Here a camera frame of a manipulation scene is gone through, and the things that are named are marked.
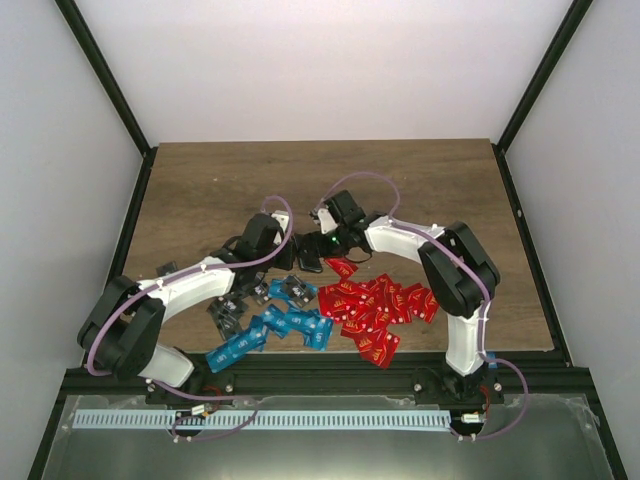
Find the black card holder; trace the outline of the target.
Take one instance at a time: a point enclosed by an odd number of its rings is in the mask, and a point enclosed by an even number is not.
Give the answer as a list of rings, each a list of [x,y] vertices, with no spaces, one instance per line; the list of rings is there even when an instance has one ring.
[[[307,245],[307,257],[306,257],[306,269],[305,272],[319,274],[323,272],[323,266],[320,260],[320,254],[317,246],[317,242],[312,233],[302,234],[306,238]]]

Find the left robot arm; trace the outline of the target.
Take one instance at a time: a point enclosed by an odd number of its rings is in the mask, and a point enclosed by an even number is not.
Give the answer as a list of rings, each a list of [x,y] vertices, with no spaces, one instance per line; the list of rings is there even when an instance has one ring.
[[[242,301],[255,293],[259,275],[290,252],[292,234],[292,214],[258,213],[233,246],[190,267],[151,280],[112,279],[77,336],[86,369],[120,381],[159,382],[181,403],[196,402],[205,381],[186,354],[159,342],[163,324],[205,300]]]

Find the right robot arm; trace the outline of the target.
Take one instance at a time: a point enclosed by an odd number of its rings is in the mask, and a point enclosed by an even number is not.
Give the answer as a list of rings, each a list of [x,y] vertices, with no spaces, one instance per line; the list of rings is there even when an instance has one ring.
[[[346,254],[358,247],[422,265],[436,302],[447,315],[448,345],[442,378],[447,396],[472,399],[486,375],[485,330],[500,273],[463,222],[447,227],[400,221],[390,213],[367,214],[342,190],[310,212],[320,227],[320,254]]]

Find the red VIP card pile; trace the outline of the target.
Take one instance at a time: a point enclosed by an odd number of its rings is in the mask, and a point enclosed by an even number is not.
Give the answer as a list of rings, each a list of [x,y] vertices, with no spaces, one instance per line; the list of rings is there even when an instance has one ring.
[[[320,313],[339,326],[339,334],[352,340],[364,360],[386,369],[401,339],[393,325],[419,319],[431,323],[439,310],[434,293],[415,283],[407,287],[382,274],[366,282],[345,278],[318,289]]]

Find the black VIP card pile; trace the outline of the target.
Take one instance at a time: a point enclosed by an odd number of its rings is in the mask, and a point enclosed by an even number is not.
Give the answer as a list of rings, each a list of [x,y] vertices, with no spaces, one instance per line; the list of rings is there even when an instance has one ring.
[[[248,299],[252,299],[257,305],[264,305],[269,301],[269,287],[265,276],[265,273],[257,274],[251,284],[244,284],[237,290],[214,298],[207,307],[206,311],[223,341],[228,341],[243,331],[240,319],[249,308]]]

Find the lone black VIP card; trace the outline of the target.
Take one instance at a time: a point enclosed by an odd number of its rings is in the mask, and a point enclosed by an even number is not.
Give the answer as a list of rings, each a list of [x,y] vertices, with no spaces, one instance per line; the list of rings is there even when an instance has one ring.
[[[176,264],[176,262],[170,261],[157,267],[156,275],[158,277],[163,277],[165,275],[175,273],[177,270],[178,270],[178,265]]]

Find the black aluminium frame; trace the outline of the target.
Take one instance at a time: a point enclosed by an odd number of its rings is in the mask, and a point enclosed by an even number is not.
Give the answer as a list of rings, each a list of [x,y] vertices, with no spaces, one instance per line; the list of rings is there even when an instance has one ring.
[[[109,279],[114,279],[124,270],[152,175],[157,150],[149,144],[142,133],[141,127],[77,3],[59,1],[56,6],[142,155],[132,198],[107,275]],[[518,361],[523,367],[529,389],[535,394],[582,393],[585,395],[590,412],[599,422],[596,431],[604,449],[607,466],[614,478],[624,479],[627,473],[591,373],[586,367],[576,366],[569,352],[506,158],[508,149],[524,125],[590,7],[591,4],[588,1],[574,1],[570,4],[499,141],[491,146],[553,342],[553,348],[550,351],[510,351],[506,357],[509,360]],[[292,393],[295,395],[304,393],[405,393],[408,390],[406,379],[417,377],[428,367],[441,370],[443,358],[444,355],[441,352],[404,353],[400,356],[400,365],[392,368],[390,373],[377,373],[370,367],[357,365],[356,358],[351,353],[303,356],[300,366],[293,365],[292,356],[278,354],[272,359],[252,360],[247,366],[241,368],[240,373],[244,385],[255,387],[261,393]],[[68,396],[72,394],[124,395],[139,393],[141,390],[142,383],[139,380],[119,382],[112,376],[98,378],[80,367],[67,370],[48,427],[29,473],[30,478],[36,479],[44,476],[45,457],[53,450],[53,426],[60,420],[62,403]]]

